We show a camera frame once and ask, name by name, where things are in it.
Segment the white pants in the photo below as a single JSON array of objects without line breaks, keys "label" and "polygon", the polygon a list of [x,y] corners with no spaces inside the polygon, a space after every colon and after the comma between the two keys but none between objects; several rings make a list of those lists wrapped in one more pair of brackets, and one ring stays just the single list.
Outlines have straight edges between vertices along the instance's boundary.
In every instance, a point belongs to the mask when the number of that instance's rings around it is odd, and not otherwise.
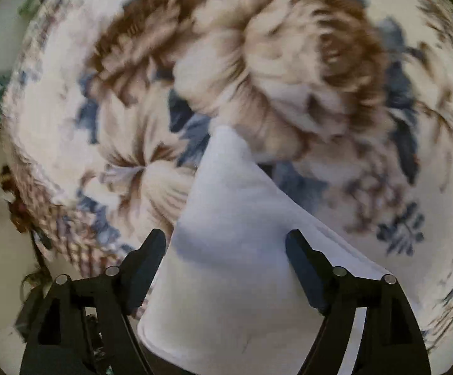
[{"label": "white pants", "polygon": [[384,269],[280,191],[233,129],[215,129],[137,334],[195,374],[295,374],[322,324],[285,252],[298,229],[362,278]]}]

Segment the floral cream blanket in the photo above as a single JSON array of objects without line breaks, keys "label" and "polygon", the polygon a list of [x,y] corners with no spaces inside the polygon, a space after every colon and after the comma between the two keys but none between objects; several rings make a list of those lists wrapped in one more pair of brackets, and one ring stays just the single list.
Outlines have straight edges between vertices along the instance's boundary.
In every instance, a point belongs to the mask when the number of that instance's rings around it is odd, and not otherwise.
[{"label": "floral cream blanket", "polygon": [[2,110],[31,219],[81,275],[172,233],[227,125],[449,344],[450,0],[45,0]]}]

